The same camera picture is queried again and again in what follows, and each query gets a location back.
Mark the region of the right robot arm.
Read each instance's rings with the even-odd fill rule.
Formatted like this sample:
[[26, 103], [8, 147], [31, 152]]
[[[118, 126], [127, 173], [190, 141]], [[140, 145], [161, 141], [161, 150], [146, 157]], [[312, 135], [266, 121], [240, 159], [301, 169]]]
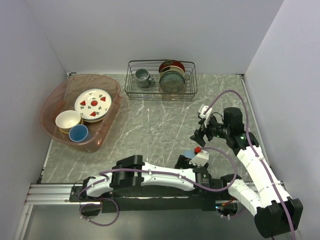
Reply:
[[262, 237], [273, 238], [290, 233], [295, 239], [303, 205], [298, 198], [291, 197], [268, 166], [259, 143], [249, 132], [249, 123], [243, 122], [248, 113], [242, 113], [237, 107], [227, 107], [223, 111], [223, 121], [219, 123], [213, 109], [201, 105], [198, 117], [200, 127], [190, 139], [200, 146], [194, 150], [196, 156], [190, 164], [203, 166], [207, 163], [208, 147], [204, 137], [209, 141], [214, 137], [224, 139], [249, 173], [257, 191], [233, 174], [230, 180], [219, 186], [219, 195], [226, 200], [234, 197], [241, 202], [254, 216], [255, 226]]

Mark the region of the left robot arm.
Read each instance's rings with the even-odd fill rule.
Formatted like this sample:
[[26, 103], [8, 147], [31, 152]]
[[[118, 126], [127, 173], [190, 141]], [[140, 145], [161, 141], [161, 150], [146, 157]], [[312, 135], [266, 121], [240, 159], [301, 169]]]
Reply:
[[78, 199], [94, 201], [109, 192], [140, 191], [147, 186], [164, 187], [165, 190], [193, 192], [209, 189], [210, 174], [207, 171], [209, 153], [180, 155], [174, 168], [160, 167], [144, 162], [141, 155], [119, 160], [110, 170], [83, 181]]

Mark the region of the blue plastic cup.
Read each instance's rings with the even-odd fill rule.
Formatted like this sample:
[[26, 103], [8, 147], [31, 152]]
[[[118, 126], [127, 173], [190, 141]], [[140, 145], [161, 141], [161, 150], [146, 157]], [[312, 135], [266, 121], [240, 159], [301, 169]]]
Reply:
[[89, 129], [84, 124], [78, 124], [72, 127], [69, 131], [69, 139], [75, 143], [82, 143], [89, 141], [92, 138]]

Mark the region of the plain cream bowl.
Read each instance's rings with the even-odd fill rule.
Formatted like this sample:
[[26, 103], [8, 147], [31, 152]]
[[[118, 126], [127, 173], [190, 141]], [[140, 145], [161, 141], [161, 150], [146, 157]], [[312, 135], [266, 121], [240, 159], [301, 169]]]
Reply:
[[63, 111], [55, 118], [55, 124], [60, 129], [71, 129], [81, 122], [82, 116], [75, 110]]

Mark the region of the cream white bear plate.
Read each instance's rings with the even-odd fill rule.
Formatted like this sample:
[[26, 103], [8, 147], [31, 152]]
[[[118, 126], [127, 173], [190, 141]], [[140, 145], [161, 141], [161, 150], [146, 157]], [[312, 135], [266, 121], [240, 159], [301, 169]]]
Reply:
[[100, 122], [104, 119], [104, 116], [100, 117], [100, 118], [96, 118], [96, 119], [92, 119], [92, 120], [89, 120], [89, 119], [82, 119], [82, 121], [84, 123], [96, 123], [96, 122]]

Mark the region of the light blue cup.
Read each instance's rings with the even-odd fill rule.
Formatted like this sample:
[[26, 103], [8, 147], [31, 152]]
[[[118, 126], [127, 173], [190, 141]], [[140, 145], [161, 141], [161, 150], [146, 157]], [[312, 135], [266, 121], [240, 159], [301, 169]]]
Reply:
[[196, 156], [194, 150], [186, 150], [182, 155], [187, 159], [193, 159]]

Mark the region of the blue bottom plate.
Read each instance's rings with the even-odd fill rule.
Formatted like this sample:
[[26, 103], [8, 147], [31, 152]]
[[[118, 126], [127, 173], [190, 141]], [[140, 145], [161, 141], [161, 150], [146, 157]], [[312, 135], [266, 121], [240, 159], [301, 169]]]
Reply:
[[86, 122], [97, 121], [104, 117], [112, 104], [112, 98], [108, 92], [99, 88], [93, 88], [81, 93], [74, 102], [74, 110], [78, 112]]

